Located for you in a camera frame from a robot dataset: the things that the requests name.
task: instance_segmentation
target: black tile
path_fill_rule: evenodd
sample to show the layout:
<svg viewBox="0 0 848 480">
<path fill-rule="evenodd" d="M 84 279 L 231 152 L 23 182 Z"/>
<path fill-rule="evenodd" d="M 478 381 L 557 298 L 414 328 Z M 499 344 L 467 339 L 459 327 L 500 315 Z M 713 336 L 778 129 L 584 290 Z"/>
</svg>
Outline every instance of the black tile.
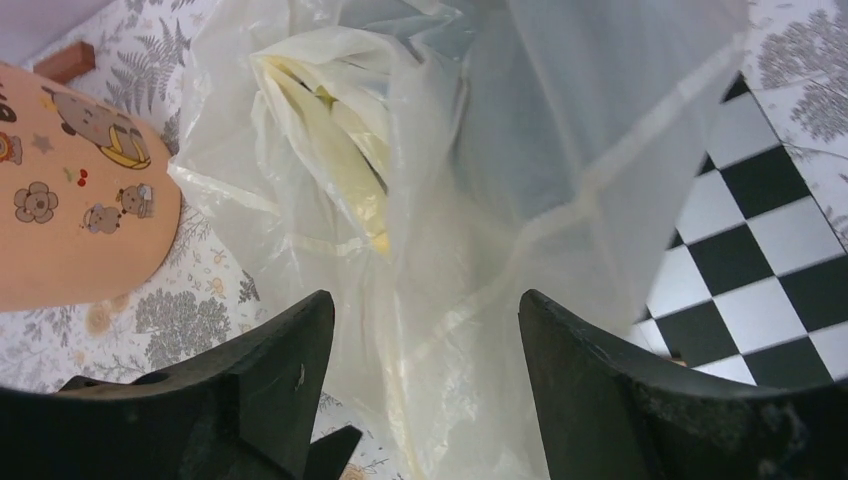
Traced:
<svg viewBox="0 0 848 480">
<path fill-rule="evenodd" d="M 677 248 L 683 245 L 683 238 L 680 236 L 680 232 L 677 229 L 674 230 L 674 238 L 671 239 L 671 243 L 668 245 L 668 250 L 672 248 Z"/>
<path fill-rule="evenodd" d="M 748 84 L 745 83 L 745 77 L 743 77 L 740 73 L 736 75 L 736 79 L 733 81 L 733 85 L 731 85 L 727 93 L 724 94 L 724 100 L 722 100 L 722 103 L 728 100 L 733 100 L 739 95 L 743 95 L 750 91 L 751 90 L 748 88 Z"/>
<path fill-rule="evenodd" d="M 802 388 L 833 381 L 807 337 L 745 355 L 745 363 L 760 386 Z"/>
<path fill-rule="evenodd" d="M 810 195 L 783 146 L 777 146 L 721 171 L 745 218 L 755 217 Z"/>
<path fill-rule="evenodd" d="M 703 175 L 705 173 L 709 173 L 715 170 L 715 163 L 713 163 L 713 159 L 707 155 L 707 158 L 704 160 L 704 163 L 701 165 L 701 171 L 698 175 Z"/>
<path fill-rule="evenodd" d="M 639 315 L 639 319 L 636 320 L 636 323 L 644 322 L 645 320 L 651 318 L 651 312 L 648 311 L 648 307 L 646 306 L 644 310 L 642 310 L 642 314 Z"/>
<path fill-rule="evenodd" d="M 713 296 L 774 275 L 748 225 L 719 233 L 688 248 Z"/>
<path fill-rule="evenodd" d="M 669 352 L 697 367 L 739 353 L 712 301 L 657 319 Z"/>
<path fill-rule="evenodd" d="M 790 273 L 780 284 L 808 332 L 848 320 L 848 257 Z"/>
</svg>

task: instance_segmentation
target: cartoon flower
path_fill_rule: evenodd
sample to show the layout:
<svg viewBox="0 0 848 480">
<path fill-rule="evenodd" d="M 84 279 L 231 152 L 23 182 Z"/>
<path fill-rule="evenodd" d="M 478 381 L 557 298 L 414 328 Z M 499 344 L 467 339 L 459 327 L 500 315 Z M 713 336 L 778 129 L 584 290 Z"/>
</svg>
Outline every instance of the cartoon flower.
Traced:
<svg viewBox="0 0 848 480">
<path fill-rule="evenodd" d="M 15 193 L 15 217 L 24 223 L 35 220 L 36 223 L 47 223 L 53 218 L 53 209 L 59 206 L 59 197 L 42 182 L 32 182 L 29 188 L 22 188 Z"/>
</svg>

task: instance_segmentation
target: checkered floor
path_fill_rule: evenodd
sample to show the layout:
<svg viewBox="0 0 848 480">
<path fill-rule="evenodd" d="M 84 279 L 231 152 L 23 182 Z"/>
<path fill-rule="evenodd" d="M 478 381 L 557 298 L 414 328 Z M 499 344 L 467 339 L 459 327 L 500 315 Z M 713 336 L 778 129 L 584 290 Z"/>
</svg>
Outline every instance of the checkered floor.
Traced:
<svg viewBox="0 0 848 480">
<path fill-rule="evenodd" d="M 739 382 L 848 377 L 848 256 L 741 76 L 629 340 Z"/>
</svg>

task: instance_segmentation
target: translucent plastic bag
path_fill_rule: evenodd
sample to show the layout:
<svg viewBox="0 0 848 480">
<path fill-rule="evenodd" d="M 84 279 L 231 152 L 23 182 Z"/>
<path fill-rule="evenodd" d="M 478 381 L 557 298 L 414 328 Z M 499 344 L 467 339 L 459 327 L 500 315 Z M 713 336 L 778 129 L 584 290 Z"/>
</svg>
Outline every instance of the translucent plastic bag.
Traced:
<svg viewBox="0 0 848 480">
<path fill-rule="evenodd" d="M 220 0 L 170 172 L 270 311 L 333 294 L 325 389 L 413 479 L 546 478 L 520 295 L 641 312 L 746 8 Z"/>
</svg>

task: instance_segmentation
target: cartoon print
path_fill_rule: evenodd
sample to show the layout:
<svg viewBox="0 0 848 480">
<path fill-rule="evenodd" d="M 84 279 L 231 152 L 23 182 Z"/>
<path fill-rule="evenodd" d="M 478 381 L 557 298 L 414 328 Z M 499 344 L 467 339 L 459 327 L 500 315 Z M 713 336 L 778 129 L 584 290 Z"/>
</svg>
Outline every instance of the cartoon print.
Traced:
<svg viewBox="0 0 848 480">
<path fill-rule="evenodd" d="M 82 216 L 82 224 L 91 233 L 113 234 L 120 228 L 121 212 L 115 207 L 101 204 L 89 208 Z"/>
<path fill-rule="evenodd" d="M 59 197 L 42 182 L 32 182 L 29 188 L 15 193 L 15 217 L 24 223 L 47 223 L 53 218 L 53 210 L 59 206 Z"/>
<path fill-rule="evenodd" d="M 138 218 L 153 216 L 153 187 L 139 183 L 118 190 L 116 201 L 121 202 L 121 213 L 138 215 Z"/>
<path fill-rule="evenodd" d="M 62 118 L 65 133 L 79 134 L 122 167 L 141 170 L 150 165 L 147 144 L 129 117 L 70 93 L 41 88 L 50 94 L 52 105 Z"/>
<path fill-rule="evenodd" d="M 32 143 L 30 145 L 41 150 L 42 154 L 53 150 L 53 145 L 50 144 L 50 137 L 46 135 L 42 137 L 37 133 L 32 134 Z"/>
<path fill-rule="evenodd" d="M 20 165 L 24 159 L 23 154 L 20 137 L 10 137 L 0 132 L 0 163 L 9 162 Z"/>
<path fill-rule="evenodd" d="M 74 180 L 76 180 L 77 185 L 79 185 L 80 187 L 85 186 L 87 182 L 86 179 L 88 178 L 88 170 L 81 168 L 79 170 L 79 173 L 77 174 L 70 171 L 68 167 L 63 167 L 62 171 L 65 172 L 65 178 L 68 180 L 68 182 L 73 182 Z"/>
</svg>

